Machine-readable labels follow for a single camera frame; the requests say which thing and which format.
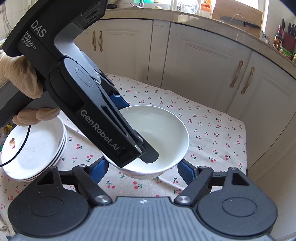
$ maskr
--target cabinet door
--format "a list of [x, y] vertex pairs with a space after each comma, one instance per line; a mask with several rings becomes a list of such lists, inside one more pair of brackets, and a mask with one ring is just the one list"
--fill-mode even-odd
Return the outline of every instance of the cabinet door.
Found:
[[[251, 68], [249, 87], [242, 94]], [[253, 52], [227, 114], [244, 122], [247, 168], [275, 142], [296, 112], [296, 80], [265, 57]]]
[[250, 49], [217, 34], [171, 24], [161, 88], [226, 112], [250, 55]]
[[147, 83], [152, 23], [138, 19], [100, 20], [80, 34], [75, 44], [104, 73]]

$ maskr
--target window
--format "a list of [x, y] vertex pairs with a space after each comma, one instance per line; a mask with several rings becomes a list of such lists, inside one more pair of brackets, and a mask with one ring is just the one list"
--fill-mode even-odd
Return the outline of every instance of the window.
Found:
[[258, 9], [259, 0], [236, 0], [236, 1], [241, 2], [243, 4], [246, 4], [246, 5], [250, 6], [250, 7], [255, 8], [255, 9]]

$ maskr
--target blue gripper pad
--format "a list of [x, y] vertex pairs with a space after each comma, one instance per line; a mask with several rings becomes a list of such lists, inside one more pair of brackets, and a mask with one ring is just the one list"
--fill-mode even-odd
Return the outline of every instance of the blue gripper pad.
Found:
[[182, 159], [182, 161], [178, 163], [178, 173], [186, 184], [189, 185], [198, 175], [198, 170], [197, 167], [191, 165], [185, 159]]
[[101, 157], [99, 160], [90, 165], [90, 167], [92, 167], [90, 177], [95, 183], [99, 183], [108, 171], [109, 162], [104, 157]]
[[113, 103], [119, 110], [129, 106], [129, 104], [124, 100], [124, 98], [122, 98], [121, 95], [113, 94], [110, 96], [110, 99], [113, 101]]

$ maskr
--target cutting board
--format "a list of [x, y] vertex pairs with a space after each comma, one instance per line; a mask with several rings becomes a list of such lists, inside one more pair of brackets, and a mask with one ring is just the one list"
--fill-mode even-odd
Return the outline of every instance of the cutting board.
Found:
[[[240, 14], [244, 18], [244, 21], [261, 27], [262, 12], [235, 0], [217, 0], [212, 18], [219, 20], [223, 16], [228, 16], [231, 19], [235, 14]], [[235, 16], [234, 18], [242, 20], [241, 16]], [[232, 23], [230, 23], [230, 25], [244, 30], [243, 25], [234, 25]], [[260, 37], [260, 29], [246, 25], [245, 31], [257, 38]]]

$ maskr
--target kitchen countertop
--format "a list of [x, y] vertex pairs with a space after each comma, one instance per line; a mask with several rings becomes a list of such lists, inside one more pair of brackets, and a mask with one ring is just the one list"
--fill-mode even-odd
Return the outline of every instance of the kitchen countertop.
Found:
[[273, 49], [272, 46], [264, 43], [260, 39], [244, 32], [241, 29], [230, 26], [223, 22], [205, 18], [189, 13], [176, 12], [163, 9], [150, 9], [150, 8], [119, 8], [109, 9], [106, 11], [102, 19], [114, 19], [114, 18], [135, 18], [135, 19], [155, 19], [170, 21], [172, 23], [181, 23], [184, 25], [204, 29], [206, 31], [219, 34], [234, 40], [246, 47], [258, 52], [266, 58], [273, 61], [280, 66], [292, 77], [296, 78], [296, 64], [291, 62], [287, 57], [280, 54]]

